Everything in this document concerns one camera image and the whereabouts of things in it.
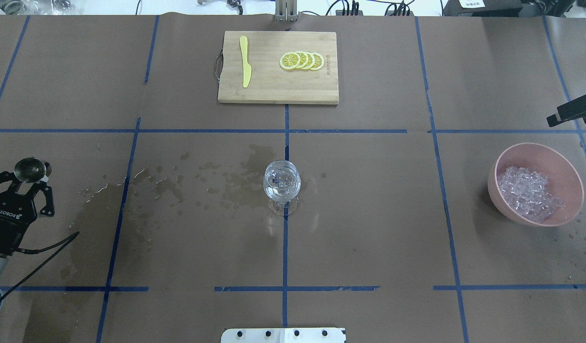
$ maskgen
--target blue line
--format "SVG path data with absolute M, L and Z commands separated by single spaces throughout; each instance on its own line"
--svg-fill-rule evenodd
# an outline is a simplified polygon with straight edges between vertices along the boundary
M 289 287 L 289 202 L 284 205 L 283 220 L 283 328 L 288 324 L 287 319 L 287 289 Z
M 341 129 L 295 129 L 292 134 L 406 134 L 407 130 L 341 130 Z
M 9 291 L 11 286 L 0 286 Z M 15 292 L 148 292 L 149 287 L 105 287 L 105 286 L 21 286 Z
M 261 129 L 141 129 L 142 133 L 281 134 L 284 130 Z
M 115 268 L 115 260 L 117 256 L 117 245 L 119 244 L 119 236 L 121 234 L 121 223 L 123 223 L 123 209 L 126 206 L 128 199 L 128 187 L 130 186 L 130 174 L 132 174 L 132 164 L 134 163 L 134 153 L 136 152 L 136 141 L 139 137 L 139 129 L 141 127 L 141 119 L 136 120 L 136 128 L 134 129 L 134 139 L 132 139 L 132 147 L 130 148 L 130 158 L 128 159 L 128 169 L 126 171 L 126 179 L 123 183 L 123 193 L 121 194 L 121 204 L 119 205 L 119 217 L 117 218 L 117 228 L 115 230 L 115 237 L 113 239 L 113 248 L 111 251 L 111 262 L 109 263 L 109 273 L 106 278 L 107 290 L 104 292 L 103 308 L 101 311 L 101 320 L 99 321 L 99 329 L 96 334 L 96 343 L 101 343 L 102 331 L 104 327 L 104 318 L 106 316 L 106 308 L 109 302 L 109 288 L 113 278 L 113 270 Z
M 420 33 L 420 24 L 418 17 L 415 19 L 415 31 L 418 37 L 418 49 L 420 52 L 420 60 L 422 65 L 422 76 L 424 78 L 424 92 L 426 93 L 426 106 L 431 119 L 431 130 L 433 131 L 433 145 L 435 148 L 435 158 L 437 159 L 437 171 L 439 172 L 439 184 L 441 186 L 441 197 L 443 198 L 445 221 L 447 223 L 448 236 L 450 239 L 450 255 L 452 257 L 452 268 L 454 269 L 454 280 L 456 282 L 456 295 L 458 297 L 458 310 L 460 312 L 460 322 L 463 329 L 463 339 L 465 343 L 469 343 L 469 334 L 467 332 L 467 319 L 465 316 L 465 304 L 463 303 L 463 292 L 460 287 L 460 276 L 458 273 L 458 261 L 456 260 L 456 248 L 454 246 L 454 234 L 452 233 L 452 222 L 450 221 L 450 210 L 447 204 L 447 195 L 445 193 L 445 182 L 443 176 L 443 169 L 441 167 L 441 156 L 439 155 L 439 142 L 437 141 L 437 133 L 435 127 L 435 120 L 433 116 L 433 106 L 430 97 L 428 96 L 428 77 L 426 75 L 426 64 L 424 63 L 424 51 L 422 49 L 422 37 Z
M 546 17 L 543 16 L 543 26 L 545 28 L 545 35 L 547 37 L 547 43 L 549 43 L 549 49 L 552 52 L 552 58 L 554 59 L 554 66 L 556 68 L 556 71 L 558 72 L 558 77 L 560 79 L 560 83 L 562 84 L 562 91 L 565 94 L 566 97 L 566 101 L 569 102 L 570 101 L 570 95 L 568 93 L 568 88 L 566 87 L 566 82 L 564 81 L 564 78 L 562 77 L 562 72 L 560 71 L 560 67 L 559 67 L 559 63 L 558 63 L 558 57 L 556 56 L 555 50 L 554 50 L 554 45 L 552 44 L 552 36 L 549 33 L 549 26 L 547 25 L 547 20 Z M 583 133 L 581 132 L 581 128 L 579 126 L 579 123 L 577 120 L 574 120 L 575 122 L 575 127 L 576 127 L 576 133 L 579 136 L 579 141 L 581 142 L 581 148 L 583 148 L 583 154 L 585 155 L 585 161 L 586 161 L 586 143 L 585 143 L 585 138 L 583 138 Z
M 7 133 L 132 133 L 134 129 L 0 129 Z
M 560 71 L 560 68 L 559 68 L 558 58 L 556 57 L 554 45 L 552 44 L 552 35 L 550 35 L 550 33 L 549 33 L 549 27 L 547 26 L 547 19 L 545 16 L 543 16 L 543 26 L 545 27 L 545 34 L 547 35 L 547 43 L 549 44 L 549 50 L 552 52 L 552 58 L 554 59 L 554 65 L 556 66 L 556 71 L 558 72 L 558 77 L 560 79 L 560 84 L 562 85 L 562 89 L 564 90 L 564 94 L 566 96 L 566 101 L 570 101 L 570 96 L 568 95 L 568 88 L 566 88 L 564 78 L 562 77 L 562 72 Z
M 576 130 L 435 130 L 437 134 L 576 134 Z
M 380 289 L 380 286 L 287 286 L 287 292 L 373 292 Z M 221 292 L 282 292 L 282 286 L 226 286 L 215 287 L 214 291 Z
M 28 21 L 30 20 L 30 15 L 27 15 L 26 20 L 24 21 L 24 26 L 22 27 L 22 31 L 20 32 L 20 37 L 18 37 L 18 43 L 16 44 L 16 48 L 14 49 L 14 54 L 11 56 L 10 65 L 7 67 L 7 71 L 5 72 L 5 77 L 3 78 L 3 82 L 1 83 L 0 89 L 0 102 L 1 96 L 3 96 L 3 92 L 5 91 L 5 85 L 7 84 L 7 80 L 10 78 L 11 68 L 14 67 L 14 61 L 16 61 L 16 56 L 18 56 L 18 50 L 20 50 L 20 45 L 22 44 L 22 39 L 24 38 L 24 33 L 28 27 Z
M 153 48 L 155 47 L 155 37 L 158 35 L 158 23 L 160 16 L 155 16 L 155 24 L 153 25 L 153 37 L 151 37 L 151 48 L 149 48 L 149 58 L 147 59 L 147 71 L 145 72 L 145 84 L 149 81 L 149 71 L 151 70 L 151 60 L 153 59 Z
M 509 291 L 520 289 L 586 289 L 586 284 L 473 284 L 460 286 L 463 291 Z M 456 291 L 456 286 L 433 286 L 433 291 Z
M 284 105 L 284 159 L 289 160 L 289 104 Z

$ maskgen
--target wooden cutting board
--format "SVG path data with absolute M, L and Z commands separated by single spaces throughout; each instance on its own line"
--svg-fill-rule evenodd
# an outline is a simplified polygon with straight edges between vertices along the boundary
M 243 35 L 249 40 L 253 68 L 247 88 L 242 87 Z M 325 65 L 317 71 L 280 68 L 280 57 L 297 50 L 321 54 Z M 336 33 L 225 31 L 218 99 L 242 104 L 338 104 Z

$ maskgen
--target white bracket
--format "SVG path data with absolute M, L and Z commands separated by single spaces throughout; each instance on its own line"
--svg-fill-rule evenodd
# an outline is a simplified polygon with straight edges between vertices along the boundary
M 344 328 L 228 329 L 221 343 L 346 343 Z
M 276 0 L 276 21 L 297 21 L 297 0 Z

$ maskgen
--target pink bowl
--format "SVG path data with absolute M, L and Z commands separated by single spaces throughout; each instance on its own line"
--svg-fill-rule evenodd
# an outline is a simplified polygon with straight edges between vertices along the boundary
M 507 167 L 526 167 L 549 176 L 549 192 L 562 199 L 564 206 L 545 219 L 535 223 L 519 215 L 507 202 L 498 189 L 496 177 Z M 514 222 L 529 226 L 559 226 L 573 220 L 583 207 L 583 183 L 570 162 L 548 146 L 537 143 L 520 143 L 509 146 L 494 163 L 488 177 L 487 189 L 492 202 L 498 210 Z

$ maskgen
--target white metal plate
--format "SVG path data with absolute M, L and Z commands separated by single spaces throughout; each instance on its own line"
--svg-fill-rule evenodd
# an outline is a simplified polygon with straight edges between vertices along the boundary
M 221 343 L 346 343 L 345 332 L 345 328 L 228 329 Z

